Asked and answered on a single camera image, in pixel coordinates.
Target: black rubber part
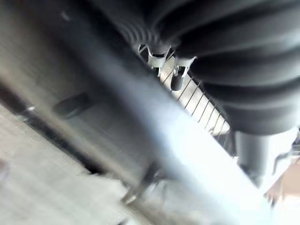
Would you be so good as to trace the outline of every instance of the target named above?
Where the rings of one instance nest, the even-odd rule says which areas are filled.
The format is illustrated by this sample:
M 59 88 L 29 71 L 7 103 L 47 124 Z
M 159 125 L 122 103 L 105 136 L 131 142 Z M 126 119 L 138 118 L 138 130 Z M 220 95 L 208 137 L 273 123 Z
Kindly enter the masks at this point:
M 230 125 L 272 135 L 299 125 L 300 2 L 193 1 L 158 23 Z
M 172 76 L 171 89 L 178 91 L 182 88 L 184 77 L 182 76 Z

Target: metal bar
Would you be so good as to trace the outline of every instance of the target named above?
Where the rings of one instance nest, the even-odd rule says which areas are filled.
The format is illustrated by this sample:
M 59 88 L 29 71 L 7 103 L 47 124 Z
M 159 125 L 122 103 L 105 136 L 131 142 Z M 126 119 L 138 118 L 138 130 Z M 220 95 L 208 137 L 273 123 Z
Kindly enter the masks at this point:
M 43 24 L 44 29 L 47 29 L 60 44 L 68 49 L 76 63 L 64 60 L 65 55 L 60 57 L 59 59 L 62 60 L 59 61 L 60 65 L 66 62 L 64 65 L 66 67 L 60 68 L 60 73 L 56 70 L 54 72 L 49 70 L 49 73 L 55 76 L 54 78 L 50 74 L 42 73 L 49 80 L 37 86 L 37 79 L 32 75 L 32 71 L 25 73 L 9 64 L 8 60 L 16 57 L 16 54 L 1 48 L 0 54 L 3 54 L 3 60 L 0 62 L 1 68 L 6 68 L 11 73 L 0 73 L 0 78 L 5 80 L 7 85 L 13 86 L 15 90 L 18 89 L 20 94 L 37 103 L 37 108 L 43 112 L 43 115 L 49 117 L 63 133 L 67 134 L 74 145 L 89 152 L 93 157 L 100 158 L 101 162 L 132 186 L 138 187 L 140 179 L 145 174 L 145 167 L 149 166 L 150 161 L 158 160 L 168 173 L 173 174 L 185 184 L 186 192 L 195 195 L 194 202 L 201 202 L 197 209 L 203 217 L 202 220 L 197 221 L 198 224 L 204 220 L 211 224 L 224 225 L 268 224 L 269 205 L 241 169 L 232 162 L 213 137 L 201 129 L 167 94 L 164 87 L 153 77 L 149 68 L 132 52 L 114 27 L 99 12 L 98 18 L 95 18 L 91 9 L 81 3 L 81 1 L 76 1 L 75 4 L 71 0 L 43 2 L 33 0 L 28 4 L 22 2 Z M 0 34 L 6 34 L 5 31 L 14 29 L 14 32 L 9 33 L 21 33 L 18 37 L 22 37 L 24 48 L 37 46 L 32 40 L 33 33 L 30 32 L 29 39 L 26 39 L 26 35 L 22 35 L 22 32 L 29 31 L 25 24 L 27 17 L 14 18 L 14 25 L 17 24 L 19 27 L 8 27 L 3 25 L 3 21 L 7 23 L 12 16 L 15 16 L 15 11 L 1 5 L 0 12 L 0 22 L 2 22 Z M 71 22 L 64 20 L 58 12 L 67 15 L 65 18 L 69 18 Z M 42 37 L 38 38 L 38 43 L 47 38 L 45 35 Z M 55 49 L 50 47 L 49 49 L 53 57 Z M 45 57 L 43 56 L 42 63 L 47 64 L 49 62 L 45 61 Z M 82 70 L 78 71 L 77 66 L 81 66 Z M 68 80 L 71 82 L 69 85 L 75 82 L 76 85 L 82 87 L 83 83 L 80 79 L 86 81 L 86 74 L 89 74 L 95 81 L 92 85 L 97 85 L 97 87 L 103 85 L 106 90 L 109 90 L 121 102 L 120 106 L 107 112 L 105 104 L 113 104 L 116 101 L 103 102 L 101 100 L 105 99 L 106 95 L 95 95 L 99 97 L 98 107 L 88 109 L 75 118 L 60 120 L 49 110 L 51 103 L 55 102 L 58 96 L 63 95 L 63 93 L 56 93 L 55 96 L 49 95 L 59 88 L 60 83 L 55 78 L 59 77 L 62 82 L 62 79 L 69 76 L 73 78 L 73 80 Z M 43 88 L 43 85 L 49 85 L 49 82 L 53 83 L 53 89 Z M 66 89 L 71 91 L 75 84 L 72 88 L 66 86 L 61 91 L 64 92 Z M 125 109 L 122 112 L 116 112 L 121 107 Z M 119 137 L 114 136 L 116 135 L 112 133 L 114 126 L 106 123 L 106 120 L 102 119 L 102 123 L 98 122 L 99 112 L 105 112 L 108 117 L 109 113 L 117 113 L 115 116 L 120 116 L 118 120 L 126 113 L 130 114 L 130 118 L 134 118 L 134 120 L 128 120 L 132 122 L 132 124 L 129 123 L 130 126 L 124 123 L 122 127 L 114 130 L 121 132 L 124 135 L 122 138 L 128 138 L 125 142 L 107 140 L 110 138 L 113 141 Z M 140 140 L 141 130 L 147 138 Z M 199 138 L 203 148 L 199 148 Z M 122 143 L 126 145 L 118 147 L 118 144 Z M 132 143 L 135 146 L 130 148 L 129 144 Z M 216 165 L 222 165 L 222 169 L 217 170 Z
M 205 106 L 205 108 L 204 108 L 204 110 L 203 110 L 203 112 L 202 112 L 202 114 L 201 114 L 201 116 L 200 116 L 200 119 L 198 120 L 198 123 L 201 121 L 201 119 L 202 119 L 202 117 L 203 117 L 203 115 L 204 115 L 204 113 L 205 113 L 205 110 L 206 110 L 207 106 L 209 105 L 209 103 L 210 103 L 210 100 L 207 99 L 207 104 L 206 104 L 206 106 Z
M 164 81 L 162 81 L 162 83 L 165 83 L 166 80 L 171 76 L 172 73 L 173 73 L 173 71 L 171 71 L 171 72 L 169 73 L 169 75 L 164 79 Z
M 146 48 L 147 46 L 145 45 L 141 50 L 139 50 L 139 54 L 141 54 Z
M 215 123 L 214 127 L 213 127 L 213 128 L 212 128 L 212 130 L 211 130 L 211 134 L 213 134 L 213 133 L 214 133 L 214 131 L 215 131 L 215 128 L 216 128 L 216 126 L 217 126 L 217 123 L 218 123 L 218 120 L 220 119 L 220 117 L 221 117 L 221 114 L 219 114 L 219 115 L 218 115 L 218 117 L 217 117 L 217 120 L 216 120 L 216 123 Z
M 213 112 L 215 111 L 215 109 L 216 109 L 216 108 L 213 108 L 213 109 L 212 109 L 212 111 L 211 111 L 211 113 L 210 113 L 210 117 L 208 118 L 207 123 L 205 124 L 204 129 L 206 129 L 206 127 L 208 126 L 208 123 L 210 122 L 211 116 L 212 116 Z
M 196 86 L 195 90 L 193 91 L 193 93 L 192 93 L 191 97 L 190 97 L 190 98 L 189 98 L 189 100 L 187 101 L 187 104 L 185 105 L 185 107 L 184 107 L 184 108 L 186 108 L 186 107 L 188 106 L 188 104 L 189 104 L 189 102 L 191 101 L 192 97 L 193 97 L 193 96 L 194 96 L 194 94 L 196 93 L 196 91 L 197 91 L 197 89 L 198 89 L 198 86 L 199 86 L 199 85 L 197 85 L 197 86 Z
M 188 83 L 186 84 L 185 88 L 183 89 L 182 93 L 179 95 L 178 99 L 177 100 L 180 100 L 181 96 L 183 95 L 183 93 L 185 92 L 185 90 L 187 89 L 189 83 L 191 83 L 191 81 L 193 80 L 192 77 L 190 77 Z
M 219 131 L 219 133 L 218 133 L 218 135 L 217 135 L 217 141 L 219 140 L 220 134 L 221 134 L 221 132 L 222 132 L 222 129 L 223 129 L 225 123 L 226 123 L 226 121 L 225 121 L 225 119 L 224 119 L 224 121 L 223 121 L 223 123 L 222 123 L 222 126 L 221 126 L 221 128 L 220 128 L 220 131 Z
M 201 99 L 202 99 L 203 96 L 204 96 L 204 94 L 202 93 L 201 98 L 200 98 L 199 101 L 197 102 L 197 105 L 196 105 L 195 109 L 193 110 L 191 116 L 194 115 L 194 113 L 196 112 L 196 109 L 197 109 L 198 105 L 200 104 Z

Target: metal pipe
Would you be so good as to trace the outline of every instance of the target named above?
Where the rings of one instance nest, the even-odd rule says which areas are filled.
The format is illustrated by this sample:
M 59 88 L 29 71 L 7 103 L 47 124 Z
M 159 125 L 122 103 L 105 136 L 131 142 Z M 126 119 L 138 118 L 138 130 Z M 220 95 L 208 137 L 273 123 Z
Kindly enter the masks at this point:
M 101 14 L 95 21 L 88 8 L 69 0 L 23 6 L 51 35 L 39 33 L 15 7 L 1 4 L 0 78 L 72 144 L 133 187 L 158 160 L 185 185 L 184 193 L 195 195 L 191 201 L 198 203 L 198 224 L 269 223 L 270 208 L 258 189 Z M 64 48 L 50 44 L 50 37 Z M 20 58 L 27 67 L 16 64 Z M 82 91 L 95 98 L 93 107 L 68 120 L 51 112 L 53 105 Z M 172 198 L 180 196 L 173 192 Z

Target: cylindrical metal component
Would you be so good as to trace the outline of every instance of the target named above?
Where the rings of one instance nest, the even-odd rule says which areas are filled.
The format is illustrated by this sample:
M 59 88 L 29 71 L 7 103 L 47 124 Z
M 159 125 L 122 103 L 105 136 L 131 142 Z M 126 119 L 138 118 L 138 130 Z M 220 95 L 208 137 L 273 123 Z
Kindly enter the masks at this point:
M 298 129 L 276 135 L 235 132 L 239 164 L 253 183 L 265 193 L 290 165 L 290 151 Z
M 171 80 L 171 89 L 174 91 L 180 90 L 183 85 L 184 77 L 188 74 L 189 67 L 193 63 L 194 58 L 184 59 L 175 57 L 174 72 Z
M 183 76 L 172 76 L 171 89 L 174 91 L 180 90 L 183 85 Z

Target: wire mesh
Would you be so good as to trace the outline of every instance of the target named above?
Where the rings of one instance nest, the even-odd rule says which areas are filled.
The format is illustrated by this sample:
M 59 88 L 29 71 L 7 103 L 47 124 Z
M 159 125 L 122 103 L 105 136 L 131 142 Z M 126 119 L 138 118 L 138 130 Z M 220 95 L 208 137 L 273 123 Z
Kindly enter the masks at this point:
M 173 94 L 186 111 L 198 122 L 198 124 L 209 131 L 210 134 L 220 136 L 228 133 L 230 128 L 225 118 L 220 114 L 214 103 L 201 89 L 201 83 L 195 83 L 193 77 L 185 76 L 183 87 L 179 91 L 171 90 L 171 80 L 174 66 L 174 51 L 170 50 L 166 58 L 165 66 L 162 70 L 160 80 L 165 87 Z

